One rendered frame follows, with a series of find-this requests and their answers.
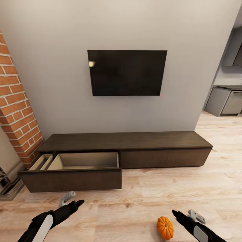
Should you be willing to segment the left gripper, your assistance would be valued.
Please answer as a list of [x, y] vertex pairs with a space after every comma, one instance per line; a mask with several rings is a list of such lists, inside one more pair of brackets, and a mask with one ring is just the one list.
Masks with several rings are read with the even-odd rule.
[[60, 223], [65, 221], [66, 219], [69, 218], [70, 215], [75, 213], [78, 210], [78, 207], [80, 207], [83, 203], [84, 203], [84, 200], [79, 200], [77, 202], [72, 201], [70, 204], [60, 207], [58, 209], [62, 212], [62, 220], [60, 221]]

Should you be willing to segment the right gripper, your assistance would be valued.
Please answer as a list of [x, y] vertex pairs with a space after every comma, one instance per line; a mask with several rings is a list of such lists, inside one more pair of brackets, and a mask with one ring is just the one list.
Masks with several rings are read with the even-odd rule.
[[[192, 222], [192, 221], [194, 221], [194, 220], [192, 220], [191, 218], [187, 217], [187, 216], [184, 215], [182, 212], [178, 212], [178, 211], [172, 210], [172, 213], [173, 213], [173, 215], [177, 218], [176, 220], [177, 220], [181, 225], [183, 225], [183, 226], [186, 228], [186, 230], [187, 230], [188, 232], [190, 232], [190, 231], [189, 231], [189, 224], [190, 224], [190, 222]], [[195, 221], [194, 221], [194, 222], [195, 222]], [[190, 232], [190, 233], [191, 233], [191, 232]]]

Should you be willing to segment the pumpkin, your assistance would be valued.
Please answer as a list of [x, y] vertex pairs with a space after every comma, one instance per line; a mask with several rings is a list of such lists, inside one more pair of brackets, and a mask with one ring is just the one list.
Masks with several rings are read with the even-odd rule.
[[163, 239], [169, 240], [173, 238], [173, 224], [166, 217], [160, 217], [157, 220], [157, 231]]

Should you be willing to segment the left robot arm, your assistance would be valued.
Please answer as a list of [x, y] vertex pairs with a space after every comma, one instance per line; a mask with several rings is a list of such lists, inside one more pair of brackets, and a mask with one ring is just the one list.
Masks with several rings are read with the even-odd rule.
[[59, 199], [58, 210], [50, 210], [33, 218], [28, 230], [24, 232], [17, 242], [43, 242], [49, 230], [68, 219], [84, 203], [84, 200], [79, 200], [67, 204], [66, 202], [75, 195], [74, 191], [67, 193]]

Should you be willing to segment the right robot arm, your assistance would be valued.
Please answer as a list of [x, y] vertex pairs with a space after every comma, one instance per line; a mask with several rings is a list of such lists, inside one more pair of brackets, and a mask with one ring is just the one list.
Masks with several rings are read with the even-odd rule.
[[[189, 215], [184, 215], [182, 212], [172, 210], [176, 220], [183, 225], [199, 242], [227, 242], [212, 232], [207, 226], [203, 216], [194, 210], [189, 210]], [[198, 221], [198, 222], [195, 222]]]

